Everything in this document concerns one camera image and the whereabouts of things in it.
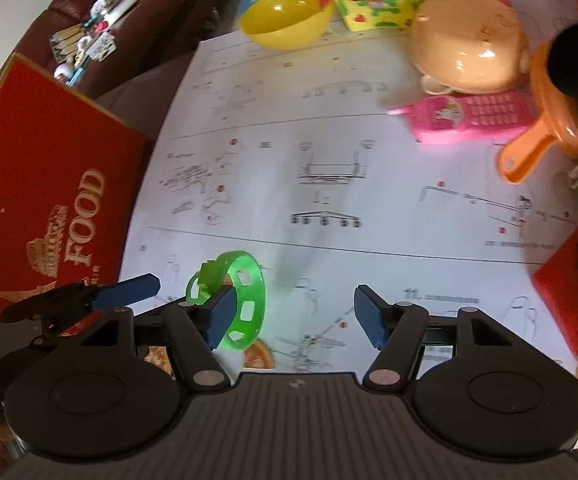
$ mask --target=red box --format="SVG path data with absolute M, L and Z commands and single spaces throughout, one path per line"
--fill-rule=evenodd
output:
M 0 72 L 0 313 L 115 283 L 146 140 L 14 55 Z
M 531 281 L 569 349 L 578 355 L 578 227 Z

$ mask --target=yellow plastic bowl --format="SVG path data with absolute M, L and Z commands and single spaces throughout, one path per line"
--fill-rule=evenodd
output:
M 294 50 L 316 41 L 327 30 L 333 0 L 321 9 L 318 0 L 258 0 L 240 18 L 240 30 L 267 48 Z

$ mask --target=frog pattern box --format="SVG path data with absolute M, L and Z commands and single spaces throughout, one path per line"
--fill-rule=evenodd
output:
M 369 28 L 409 28 L 421 0 L 335 0 L 352 32 Z
M 146 140 L 23 57 L 0 72 L 0 313 L 115 283 Z

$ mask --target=couch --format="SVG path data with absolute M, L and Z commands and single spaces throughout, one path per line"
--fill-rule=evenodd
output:
M 31 24 L 15 51 L 53 72 L 58 64 L 49 36 L 87 20 L 94 1 L 53 0 Z M 193 51 L 218 1 L 139 0 L 114 26 L 117 50 L 102 62 L 89 63 L 76 88 L 95 99 L 140 73 Z

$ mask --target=green plastic ring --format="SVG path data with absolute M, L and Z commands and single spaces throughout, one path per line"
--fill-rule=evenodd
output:
M 185 298 L 198 305 L 205 303 L 226 281 L 229 283 L 227 276 L 236 289 L 238 309 L 219 346 L 246 350 L 258 338 L 265 319 L 265 281 L 256 258 L 246 251 L 230 251 L 205 262 L 189 280 Z M 191 294 L 195 282 L 197 298 Z

